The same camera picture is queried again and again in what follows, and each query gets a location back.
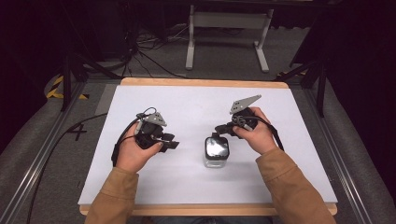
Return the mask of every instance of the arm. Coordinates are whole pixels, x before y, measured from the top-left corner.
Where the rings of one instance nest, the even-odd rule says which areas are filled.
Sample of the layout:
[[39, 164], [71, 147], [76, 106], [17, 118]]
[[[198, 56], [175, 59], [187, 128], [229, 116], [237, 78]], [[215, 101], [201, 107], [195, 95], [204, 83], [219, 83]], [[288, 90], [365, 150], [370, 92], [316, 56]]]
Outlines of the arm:
[[[125, 134], [125, 138], [134, 135], [134, 124]], [[120, 145], [116, 167], [113, 168], [102, 189], [94, 199], [86, 224], [124, 224], [134, 210], [137, 172], [162, 147], [162, 143], [143, 150], [134, 138], [125, 139]]]
[[[258, 107], [251, 109], [270, 123]], [[233, 127], [233, 131], [262, 154], [256, 162], [271, 192], [274, 207], [285, 223], [335, 223], [318, 191], [295, 162], [276, 146], [265, 124], [259, 122], [252, 132], [238, 127]]]

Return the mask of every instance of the table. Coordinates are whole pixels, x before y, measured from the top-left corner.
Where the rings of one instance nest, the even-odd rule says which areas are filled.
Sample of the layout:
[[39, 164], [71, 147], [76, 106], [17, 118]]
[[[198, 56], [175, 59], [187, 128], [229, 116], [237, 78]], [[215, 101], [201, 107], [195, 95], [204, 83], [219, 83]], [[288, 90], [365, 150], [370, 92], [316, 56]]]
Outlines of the table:
[[[231, 81], [231, 80], [194, 80], [194, 79], [166, 79], [166, 78], [125, 78], [121, 86], [171, 86], [171, 87], [237, 87], [271, 88], [274, 90], [286, 90], [288, 86], [281, 82], [258, 82], [258, 81]], [[337, 207], [335, 203], [327, 203], [330, 212], [335, 215]], [[80, 212], [88, 213], [89, 205], [82, 204]], [[243, 203], [243, 204], [136, 204], [134, 216], [276, 216], [276, 210], [271, 203]]]

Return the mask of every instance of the brown sleeve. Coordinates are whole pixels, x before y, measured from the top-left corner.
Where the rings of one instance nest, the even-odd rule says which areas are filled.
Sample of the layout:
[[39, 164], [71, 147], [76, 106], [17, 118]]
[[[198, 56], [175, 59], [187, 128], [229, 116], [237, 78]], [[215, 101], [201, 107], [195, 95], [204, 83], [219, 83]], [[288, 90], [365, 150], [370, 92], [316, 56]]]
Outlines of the brown sleeve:
[[139, 175], [114, 167], [93, 201], [86, 224], [125, 224], [134, 210]]
[[256, 162], [274, 207], [285, 223], [335, 223], [318, 191], [284, 151], [271, 150]]

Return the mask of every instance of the forearm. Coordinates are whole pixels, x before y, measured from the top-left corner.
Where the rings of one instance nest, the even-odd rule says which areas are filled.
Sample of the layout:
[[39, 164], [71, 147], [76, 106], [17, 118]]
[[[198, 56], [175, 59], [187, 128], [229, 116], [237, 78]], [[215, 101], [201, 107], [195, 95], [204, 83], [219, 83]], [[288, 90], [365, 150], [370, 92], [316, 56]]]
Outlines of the forearm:
[[113, 168], [93, 201], [86, 224], [124, 224], [134, 209], [137, 174]]
[[277, 148], [256, 162], [285, 223], [335, 223], [318, 191], [286, 153]]

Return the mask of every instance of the gray carpet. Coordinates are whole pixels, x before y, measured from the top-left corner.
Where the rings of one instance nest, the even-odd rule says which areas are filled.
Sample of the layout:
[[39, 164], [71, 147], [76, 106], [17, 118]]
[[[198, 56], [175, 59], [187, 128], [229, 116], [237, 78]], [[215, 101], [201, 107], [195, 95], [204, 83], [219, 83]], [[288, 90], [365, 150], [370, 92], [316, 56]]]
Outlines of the gray carpet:
[[[270, 66], [268, 74], [260, 71], [255, 50], [252, 47], [252, 41], [256, 39], [255, 36], [259, 35], [255, 31], [243, 31], [240, 35], [227, 35], [217, 30], [199, 32], [196, 37], [192, 71], [184, 69], [187, 52], [185, 40], [181, 39], [161, 49], [144, 52], [168, 70], [176, 74], [185, 74], [190, 78], [270, 80], [277, 73], [290, 70], [288, 67], [290, 60], [306, 32], [307, 30], [299, 29], [269, 31], [264, 45], [264, 53]], [[169, 77], [160, 67], [146, 58], [140, 58], [139, 55], [136, 57], [153, 76]], [[125, 76], [148, 76], [147, 71], [136, 60], [132, 60], [129, 66], [131, 74], [127, 70]], [[114, 84], [117, 83], [118, 81], [109, 80], [100, 74], [91, 75], [83, 90], [83, 93], [89, 94], [90, 98], [78, 100], [74, 104], [62, 130], [66, 130], [79, 120], [106, 112], [115, 90]], [[329, 147], [315, 119], [316, 112], [310, 108], [306, 94], [299, 86], [290, 87], [339, 200], [335, 219], [338, 223], [359, 223], [330, 159]], [[4, 211], [21, 183], [26, 169], [44, 142], [61, 106], [61, 99], [49, 99], [0, 156], [0, 198], [2, 199], [0, 211]], [[334, 141], [341, 150], [373, 223], [396, 223], [392, 199], [329, 84], [326, 90], [324, 112]], [[68, 133], [56, 147], [35, 200], [31, 223], [82, 223], [84, 221], [84, 216], [78, 211], [77, 202], [105, 119], [101, 117], [84, 122], [84, 130], [87, 132], [83, 133], [78, 141], [76, 141], [75, 133]], [[26, 222], [29, 199], [30, 197], [23, 204], [14, 223]], [[139, 223], [139, 221], [140, 218], [135, 217], [131, 218], [130, 223]], [[276, 218], [276, 223], [281, 223], [281, 221]]]

